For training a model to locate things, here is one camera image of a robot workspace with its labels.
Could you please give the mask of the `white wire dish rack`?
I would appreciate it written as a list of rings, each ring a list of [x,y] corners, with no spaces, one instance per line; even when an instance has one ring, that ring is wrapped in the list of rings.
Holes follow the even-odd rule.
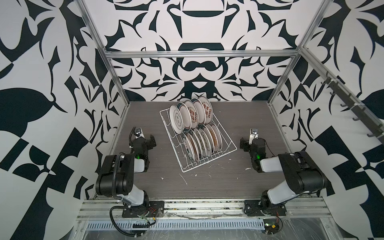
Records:
[[[170,122],[170,118],[169,118],[169,109],[165,109],[165,110],[160,111],[160,115],[161,115],[162,121],[164,123],[164,126],[166,128],[168,137],[170,139],[172,149],[176,155],[179,166],[180,166],[181,171],[183,173],[186,173],[186,172],[194,170],[200,166],[208,164],[212,161],[215,161],[215,160],[217,160],[221,157],[224,157],[224,156],[226,156],[232,152],[235,152],[238,149],[236,144],[234,143],[234,141],[230,138],[230,136],[228,135],[226,130],[223,128],[220,121],[217,119],[217,117],[215,115],[213,115],[213,120],[211,121],[211,123],[212,122],[215,123],[217,125],[217,127],[219,128],[219,131],[221,133],[222,140],[223,140],[222,150],[218,151],[217,153],[212,153],[212,150],[211,150],[211,153],[212,153],[211,157],[207,158],[202,137],[199,134],[198,129],[197,129],[197,135],[199,136],[200,143],[201,143],[201,146],[203,148],[203,159],[200,161],[198,160],[196,163],[192,163],[190,157],[187,154],[187,150],[186,150],[186,147],[185,147],[185,144],[183,141],[183,134],[181,134],[181,135],[176,134],[174,132],[172,126],[171,126],[171,122]]]

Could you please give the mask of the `plate green rim red line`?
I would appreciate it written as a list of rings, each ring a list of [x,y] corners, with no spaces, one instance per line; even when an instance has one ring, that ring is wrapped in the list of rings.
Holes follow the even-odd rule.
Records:
[[[189,109],[182,102],[178,102],[177,108],[178,108],[178,110],[181,114],[181,117],[182,117],[182,121],[183,121],[183,125],[184,125],[183,132],[187,132],[192,127],[192,119],[191,119]]]

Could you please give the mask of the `white plate green quatrefoil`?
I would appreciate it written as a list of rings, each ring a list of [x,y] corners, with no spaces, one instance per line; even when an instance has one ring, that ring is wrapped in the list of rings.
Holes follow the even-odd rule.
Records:
[[[184,130],[183,120],[179,109],[175,105],[170,106],[169,118],[171,126],[176,134],[181,134]]]

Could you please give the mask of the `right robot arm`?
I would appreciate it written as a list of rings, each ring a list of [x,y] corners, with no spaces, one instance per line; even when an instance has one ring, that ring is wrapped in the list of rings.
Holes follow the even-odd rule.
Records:
[[[267,158],[266,146],[266,141],[261,138],[240,140],[240,148],[250,154],[254,170],[262,174],[281,172],[285,180],[264,191],[258,201],[246,200],[244,213],[247,216],[284,215],[288,201],[327,187],[327,177],[307,152],[283,153]]]

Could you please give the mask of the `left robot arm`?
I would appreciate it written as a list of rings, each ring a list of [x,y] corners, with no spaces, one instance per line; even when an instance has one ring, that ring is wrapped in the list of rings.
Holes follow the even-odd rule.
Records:
[[[131,152],[105,157],[99,177],[96,181],[96,193],[99,196],[112,197],[130,207],[149,204],[148,194],[134,184],[135,173],[148,171],[149,151],[157,146],[155,137],[149,139],[137,137],[130,144]]]

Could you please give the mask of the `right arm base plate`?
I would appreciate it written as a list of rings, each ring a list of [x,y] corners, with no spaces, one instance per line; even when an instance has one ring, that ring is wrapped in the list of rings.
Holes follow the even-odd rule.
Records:
[[[286,216],[287,209],[284,204],[274,205],[269,200],[245,200],[243,212],[248,217],[260,216]]]

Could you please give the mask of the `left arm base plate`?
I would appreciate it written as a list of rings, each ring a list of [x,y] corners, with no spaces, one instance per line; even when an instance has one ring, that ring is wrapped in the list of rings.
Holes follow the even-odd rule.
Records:
[[[140,206],[125,207],[122,213],[123,218],[138,218],[139,216],[156,217],[163,214],[165,207],[164,201],[144,202]]]

